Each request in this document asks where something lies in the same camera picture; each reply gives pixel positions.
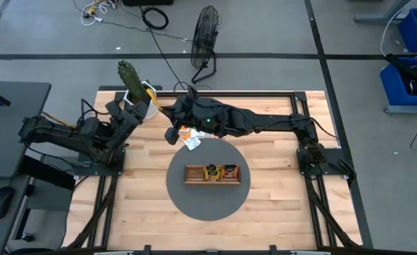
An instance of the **wooden table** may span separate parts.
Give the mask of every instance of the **wooden table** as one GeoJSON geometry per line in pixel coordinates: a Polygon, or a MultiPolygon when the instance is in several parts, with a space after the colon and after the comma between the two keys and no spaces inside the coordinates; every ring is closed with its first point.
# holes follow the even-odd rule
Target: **wooden table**
{"type": "MultiPolygon", "coordinates": [[[[330,111],[323,91],[307,91],[311,117],[334,133],[330,111]]],[[[106,111],[115,91],[99,91],[95,108],[106,111]]],[[[282,97],[223,97],[218,100],[256,113],[290,114],[291,104],[282,97]]],[[[159,98],[171,105],[175,98],[159,98]]],[[[242,207],[231,216],[214,222],[187,217],[172,203],[166,189],[166,173],[182,141],[167,144],[164,133],[170,126],[158,114],[146,120],[128,138],[124,174],[118,180],[113,208],[109,249],[142,250],[268,250],[315,249],[308,196],[296,160],[297,139],[292,132],[262,132],[245,137],[226,137],[246,158],[251,188],[242,207]]],[[[321,143],[336,147],[337,141],[318,129],[321,143]]],[[[342,176],[324,176],[333,217],[350,238],[361,244],[360,232],[348,184],[342,176]]],[[[64,245],[69,244],[85,226],[94,207],[98,177],[88,178],[74,192],[67,219],[64,245]]],[[[323,241],[328,245],[323,217],[319,213],[323,241]]],[[[98,228],[98,242],[102,222],[98,228]]]]}

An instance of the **wooden tray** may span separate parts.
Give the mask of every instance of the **wooden tray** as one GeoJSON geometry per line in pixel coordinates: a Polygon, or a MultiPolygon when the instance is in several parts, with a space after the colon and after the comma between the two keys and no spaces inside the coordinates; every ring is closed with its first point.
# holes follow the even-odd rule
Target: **wooden tray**
{"type": "Polygon", "coordinates": [[[187,165],[185,166],[184,183],[188,185],[200,186],[237,186],[240,185],[240,166],[235,165],[238,175],[237,179],[223,179],[220,181],[204,181],[204,167],[206,165],[187,165]]]}

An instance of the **green plush toy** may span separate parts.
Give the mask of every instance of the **green plush toy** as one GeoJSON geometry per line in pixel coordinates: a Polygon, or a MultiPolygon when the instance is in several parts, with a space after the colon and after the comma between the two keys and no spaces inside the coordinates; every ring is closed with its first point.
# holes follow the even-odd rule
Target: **green plush toy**
{"type": "Polygon", "coordinates": [[[125,60],[118,62],[118,75],[120,75],[123,83],[130,92],[131,101],[137,103],[146,96],[145,87],[141,84],[138,73],[133,65],[125,60]]]}

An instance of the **table leg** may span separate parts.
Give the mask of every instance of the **table leg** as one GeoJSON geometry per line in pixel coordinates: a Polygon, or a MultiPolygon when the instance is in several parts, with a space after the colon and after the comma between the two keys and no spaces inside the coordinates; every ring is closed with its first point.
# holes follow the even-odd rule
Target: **table leg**
{"type": "MultiPolygon", "coordinates": [[[[355,22],[372,22],[372,23],[387,23],[393,15],[403,8],[410,0],[396,0],[393,6],[384,14],[357,14],[354,16],[353,21],[355,22]]],[[[401,21],[406,15],[399,14],[395,21],[401,21]]]]}

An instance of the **computer mouse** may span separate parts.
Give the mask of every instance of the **computer mouse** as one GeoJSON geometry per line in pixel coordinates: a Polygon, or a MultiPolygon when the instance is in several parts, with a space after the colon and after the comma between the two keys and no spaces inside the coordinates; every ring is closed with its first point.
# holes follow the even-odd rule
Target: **computer mouse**
{"type": "Polygon", "coordinates": [[[14,193],[15,189],[12,187],[0,188],[0,219],[7,214],[14,193]]]}

